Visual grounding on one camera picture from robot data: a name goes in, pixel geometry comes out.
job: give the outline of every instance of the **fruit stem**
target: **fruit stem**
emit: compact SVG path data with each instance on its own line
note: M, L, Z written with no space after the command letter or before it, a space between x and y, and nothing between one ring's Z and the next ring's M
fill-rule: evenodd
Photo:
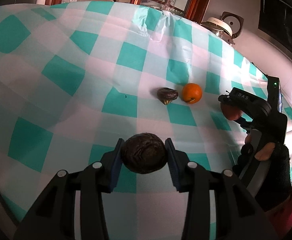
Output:
M195 100L195 98L191 98L189 101L186 101L186 103L190 103L190 102L192 102L194 100Z
M164 100L163 103L165 106L167 106L169 103L171 102L171 100Z

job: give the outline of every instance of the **teal and white tablecloth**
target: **teal and white tablecloth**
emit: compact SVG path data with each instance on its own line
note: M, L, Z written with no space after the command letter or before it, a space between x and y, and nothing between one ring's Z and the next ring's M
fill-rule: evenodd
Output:
M188 82L203 88L198 103L156 99L158 88ZM166 11L112 2L0 7L0 191L22 219L58 170L80 171L141 132L172 138L206 169L231 168L246 134L217 98L232 87L267 98L266 86L224 41ZM283 112L292 179L285 99ZM103 199L111 239L180 239L187 194L176 192L167 166L146 175L123 166Z

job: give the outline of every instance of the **finger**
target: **finger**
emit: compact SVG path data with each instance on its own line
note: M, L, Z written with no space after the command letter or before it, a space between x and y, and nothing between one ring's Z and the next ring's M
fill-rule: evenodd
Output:
M275 143L267 143L259 152L255 154L255 158L258 161L267 161L269 160L273 150L275 149Z
M242 146L240 153L242 155L251 155L253 153L254 149L250 143L246 143Z
M245 144L246 143L251 143L251 135L250 134L248 134L245 138Z

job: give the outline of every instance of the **screw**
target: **screw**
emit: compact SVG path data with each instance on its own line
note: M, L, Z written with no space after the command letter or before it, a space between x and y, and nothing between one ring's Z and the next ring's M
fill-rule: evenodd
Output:
M233 172L231 170L224 170L224 174L227 176L227 177L231 177L233 176Z
M197 165L198 165L198 164L195 163L195 162L189 162L189 163L187 163L187 166L188 166L189 168L192 168L192 169L196 168Z
M66 171L64 170L60 170L58 173L57 173L57 176L59 177L64 177L66 175Z
M103 166L103 164L101 162L95 162L92 164L94 169L99 169Z

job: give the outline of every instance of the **fig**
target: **fig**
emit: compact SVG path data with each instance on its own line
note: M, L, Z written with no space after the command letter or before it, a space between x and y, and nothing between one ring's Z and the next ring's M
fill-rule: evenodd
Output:
M157 97L164 105L168 105L171 101L177 99L178 91L171 88L160 88L157 91Z
M122 146L123 164L132 172L146 174L158 171L167 163L167 151L162 140L152 133L140 133Z

